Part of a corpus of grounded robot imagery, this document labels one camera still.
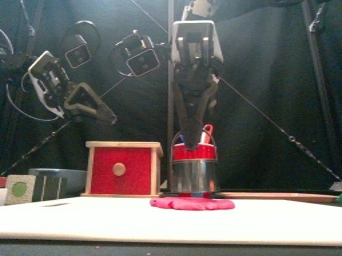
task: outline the red wooden box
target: red wooden box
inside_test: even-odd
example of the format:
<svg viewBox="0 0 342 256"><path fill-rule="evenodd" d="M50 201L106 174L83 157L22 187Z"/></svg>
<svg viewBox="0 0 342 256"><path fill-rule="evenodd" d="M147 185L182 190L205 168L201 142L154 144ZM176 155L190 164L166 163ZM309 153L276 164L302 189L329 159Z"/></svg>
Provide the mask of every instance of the red wooden box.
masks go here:
<svg viewBox="0 0 342 256"><path fill-rule="evenodd" d="M89 141L85 195L152 196L161 192L160 142Z"/></svg>

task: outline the pink towel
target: pink towel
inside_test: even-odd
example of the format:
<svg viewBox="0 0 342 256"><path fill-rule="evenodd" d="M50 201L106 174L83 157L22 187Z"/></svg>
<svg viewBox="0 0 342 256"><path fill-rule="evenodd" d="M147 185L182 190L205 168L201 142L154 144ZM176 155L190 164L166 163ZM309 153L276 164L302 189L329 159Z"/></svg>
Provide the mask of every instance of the pink towel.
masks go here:
<svg viewBox="0 0 342 256"><path fill-rule="evenodd" d="M150 201L152 206L176 210L228 210L234 209L236 204L229 199L209 199L197 197L165 197L154 198Z"/></svg>

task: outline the black backdrop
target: black backdrop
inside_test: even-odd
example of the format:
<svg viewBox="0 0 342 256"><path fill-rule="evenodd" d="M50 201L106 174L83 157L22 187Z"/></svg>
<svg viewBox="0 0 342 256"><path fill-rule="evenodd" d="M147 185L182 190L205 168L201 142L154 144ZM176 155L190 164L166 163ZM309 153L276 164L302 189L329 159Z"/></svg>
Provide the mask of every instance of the black backdrop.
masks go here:
<svg viewBox="0 0 342 256"><path fill-rule="evenodd" d="M176 0L176 19L186 1ZM217 29L225 55L225 80L262 110L269 118L342 174L331 148L325 113L316 80L301 5L286 8L258 6L248 0L226 1ZM317 11L317 1L309 1ZM35 23L39 1L25 1L30 21ZM329 1L320 24L318 45L333 116L336 143L341 146L341 49L342 3ZM102 48L93 61L71 69L73 80L87 82L114 110L119 121L106 126L91 120L69 125L49 143L7 174L26 174L30 168L87 170L86 141L158 141L168 155L168 61L138 79L123 79L109 62L117 42L134 29L157 43L168 42L168 0L50 0L46 1L37 28L33 56L49 50L59 57L61 40L79 20L93 21L102 35ZM11 38L15 51L26 52L29 32L21 1L0 0L0 29ZM87 37L94 45L94 38ZM51 118L38 101L33 85L21 87L21 77L10 86L17 105L41 118ZM214 125L218 146L220 185L224 189L325 190L333 176L289 142L273 125L225 82L220 83L218 105L206 122ZM33 147L62 127L66 120L39 122L13 108L6 86L0 86L0 171L5 172ZM162 159L162 179L168 178L168 157Z"/></svg>

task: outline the table surface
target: table surface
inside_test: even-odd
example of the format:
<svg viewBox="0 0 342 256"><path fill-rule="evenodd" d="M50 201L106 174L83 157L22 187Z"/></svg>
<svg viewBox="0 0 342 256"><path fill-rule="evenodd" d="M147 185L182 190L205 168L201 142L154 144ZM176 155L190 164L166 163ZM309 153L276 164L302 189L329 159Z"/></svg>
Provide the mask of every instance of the table surface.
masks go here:
<svg viewBox="0 0 342 256"><path fill-rule="evenodd" d="M236 209L216 211L156 208L149 198L77 197L3 206L0 239L342 246L341 207L233 201Z"/></svg>

